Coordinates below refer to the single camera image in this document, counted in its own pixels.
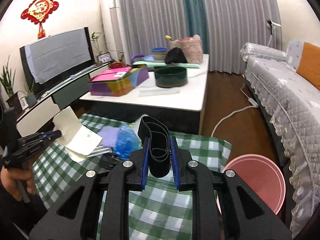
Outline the person's left hand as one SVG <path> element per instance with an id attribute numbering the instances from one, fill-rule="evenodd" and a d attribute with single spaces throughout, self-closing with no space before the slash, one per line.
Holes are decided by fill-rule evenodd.
<path id="1" fill-rule="evenodd" d="M 25 181 L 27 184 L 27 192 L 29 194 L 36 193 L 33 169 L 28 166 L 26 170 L 18 168 L 4 168 L 1 170 L 1 183 L 5 190 L 13 196 L 17 201 L 21 201 L 23 196 L 18 188 L 18 181 Z"/>

